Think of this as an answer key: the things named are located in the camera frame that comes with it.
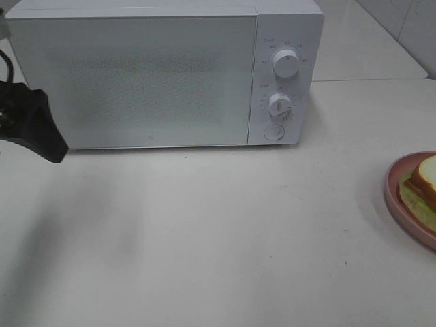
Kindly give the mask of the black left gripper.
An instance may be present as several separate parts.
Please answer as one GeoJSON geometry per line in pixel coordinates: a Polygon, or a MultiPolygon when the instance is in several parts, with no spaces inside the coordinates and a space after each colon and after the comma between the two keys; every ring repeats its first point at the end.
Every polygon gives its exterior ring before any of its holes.
{"type": "Polygon", "coordinates": [[[24,83],[1,81],[1,139],[59,164],[68,145],[55,125],[48,96],[24,83]]]}

